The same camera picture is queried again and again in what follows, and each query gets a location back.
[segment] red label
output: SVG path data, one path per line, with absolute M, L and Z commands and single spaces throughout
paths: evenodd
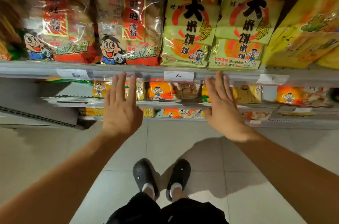
M 43 33 L 68 38 L 67 0 L 45 1 Z
M 145 40 L 145 0 L 125 0 L 124 30 L 126 40 Z

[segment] hand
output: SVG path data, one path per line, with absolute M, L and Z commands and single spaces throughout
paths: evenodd
M 249 127 L 238 111 L 227 76 L 218 71 L 215 85 L 210 78 L 206 78 L 205 83 L 212 105 L 205 111 L 208 124 L 228 139 L 236 141 L 238 135 Z
M 129 95 L 125 98 L 126 73 L 113 76 L 112 87 L 107 91 L 104 103 L 102 132 L 109 137 L 127 139 L 140 128 L 143 112 L 137 106 L 137 81 L 132 75 L 129 81 Z

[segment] person's left hand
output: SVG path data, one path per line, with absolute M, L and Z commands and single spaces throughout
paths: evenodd
M 112 87 L 107 91 L 102 124 L 102 132 L 106 136 L 127 139 L 142 124 L 143 112 L 136 104 L 136 77 L 135 75 L 130 77 L 127 99 L 125 98 L 125 80 L 125 72 L 120 76 L 114 75 Z

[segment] person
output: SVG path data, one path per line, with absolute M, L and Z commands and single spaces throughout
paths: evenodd
M 143 113 L 136 106 L 136 93 L 130 93 L 125 99 L 125 79 L 126 73 L 113 77 L 112 88 L 105 98 L 104 120 L 99 134 L 38 182 L 5 203 L 0 208 L 1 224 L 66 224 L 71 221 L 105 164 L 142 124 Z M 206 110 L 208 124 L 233 141 L 307 223 L 337 223 L 339 176 L 245 125 L 227 77 L 221 72 L 216 73 L 215 84 L 209 78 L 205 81 L 212 104 L 211 109 Z M 130 89 L 136 90 L 133 75 Z M 154 202 L 159 191 L 149 165 L 145 159 L 137 162 L 133 174 L 140 193 L 113 213 L 108 224 L 227 223 L 221 210 L 184 195 L 189 173 L 189 163 L 178 161 L 166 192 L 174 203 L 160 209 Z

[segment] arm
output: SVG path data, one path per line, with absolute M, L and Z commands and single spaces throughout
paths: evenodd
M 206 85 L 212 102 L 205 112 L 209 125 L 233 141 L 307 223 L 337 223 L 339 176 L 245 125 L 221 72 L 215 85 L 209 79 Z
M 0 223 L 68 224 L 112 155 L 142 124 L 136 93 L 125 99 L 126 73 L 105 98 L 102 131 L 64 163 L 0 208 Z M 135 76 L 130 79 L 136 90 Z

